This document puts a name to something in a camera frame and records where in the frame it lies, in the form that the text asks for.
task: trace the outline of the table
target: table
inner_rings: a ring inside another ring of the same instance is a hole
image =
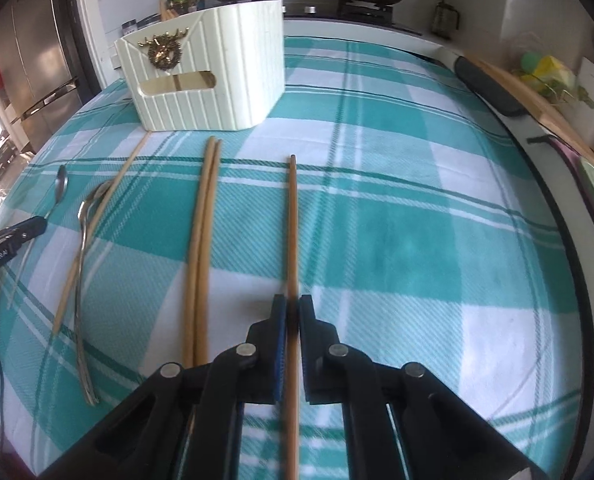
[[[264,123],[219,132],[222,166],[209,293],[210,355],[245,338],[283,288],[287,157],[299,181],[302,293],[374,361],[425,364],[556,477],[578,415],[578,306],[564,247],[504,127],[449,70],[370,43],[288,37],[286,92]],[[76,211],[144,130],[125,83],[71,118],[28,165],[0,226],[65,199],[0,271],[8,438],[47,467],[154,369],[180,359],[186,251],[206,139],[156,132],[98,227],[84,274],[87,406],[72,315],[50,338],[78,245]],[[247,406],[241,478],[277,478],[279,411]],[[301,406],[301,475],[347,478],[339,406]]]

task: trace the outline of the white storage box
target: white storage box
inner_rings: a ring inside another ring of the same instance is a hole
[[[285,88],[280,0],[185,14],[132,32],[116,47],[147,130],[250,128]]]

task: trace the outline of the refrigerator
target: refrigerator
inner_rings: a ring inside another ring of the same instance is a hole
[[[0,11],[0,99],[12,105],[31,149],[48,139],[100,85],[75,0],[8,0]]]

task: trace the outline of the tablecloth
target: tablecloth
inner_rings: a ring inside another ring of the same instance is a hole
[[[282,292],[287,158],[299,182],[301,292],[375,362],[419,361],[556,478],[578,413],[581,347],[570,267],[522,154],[446,68],[370,43],[288,37],[286,92],[223,139],[209,292],[210,355],[245,339]],[[10,441],[40,472],[163,362],[179,361],[186,251],[203,147],[156,132],[87,254],[84,332],[101,405],[78,383],[72,314],[53,314],[79,243],[76,212],[144,130],[123,81],[76,113],[28,165],[0,226],[45,214],[12,307],[0,271]],[[247,406],[239,476],[277,478],[279,411]],[[340,406],[301,403],[301,476],[347,478]]]

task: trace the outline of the spoon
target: spoon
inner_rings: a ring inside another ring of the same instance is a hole
[[[97,205],[97,202],[104,197],[111,184],[113,184],[113,180],[107,180],[98,186],[95,186],[92,191],[88,193],[88,196],[80,205],[80,210],[77,212],[77,219],[80,221],[80,229],[82,231],[82,244],[77,258],[73,332],[75,334],[77,372],[80,376],[84,398],[91,406],[98,404],[100,399],[95,393],[95,388],[93,387],[90,378],[90,371],[88,370],[88,365],[86,363],[86,356],[84,354],[84,338],[82,337],[82,270],[84,268],[84,253],[86,251],[86,242],[88,238],[88,213],[91,208]]]
[[[48,217],[57,207],[57,204],[62,201],[64,198],[64,193],[66,193],[66,186],[68,186],[68,172],[66,171],[66,166],[61,165],[57,170],[57,175],[55,176],[55,202],[53,203],[52,208],[48,210],[48,213],[44,216],[44,219],[48,220]],[[26,248],[26,252],[24,253],[24,257],[20,263],[20,271],[17,273],[15,277],[15,283],[13,284],[13,292],[10,295],[10,299],[8,300],[8,305],[6,308],[10,308],[13,303],[13,299],[15,298],[15,292],[17,292],[18,283],[20,282],[20,277],[22,272],[24,272],[24,267],[26,266],[26,260],[28,259],[28,255],[30,254],[31,249],[35,243],[36,238],[33,238],[28,247]]]

